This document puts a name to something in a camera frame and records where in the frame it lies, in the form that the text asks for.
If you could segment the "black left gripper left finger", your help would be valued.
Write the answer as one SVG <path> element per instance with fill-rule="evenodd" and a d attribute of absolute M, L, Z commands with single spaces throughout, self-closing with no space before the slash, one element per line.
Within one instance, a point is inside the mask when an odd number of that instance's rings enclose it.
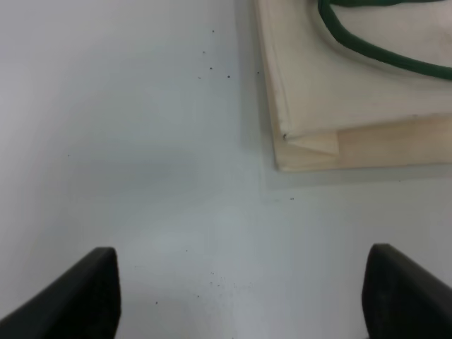
<path fill-rule="evenodd" d="M 121 318 L 117 253 L 98 247 L 1 320 L 2 338 L 114 338 Z"/>

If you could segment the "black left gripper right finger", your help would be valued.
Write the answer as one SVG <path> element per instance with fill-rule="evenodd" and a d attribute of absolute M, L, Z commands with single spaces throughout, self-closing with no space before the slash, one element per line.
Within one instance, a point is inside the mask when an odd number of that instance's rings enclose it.
<path fill-rule="evenodd" d="M 362 311 L 370 338 L 451 337 L 451 287 L 390 244 L 370 249 Z"/>

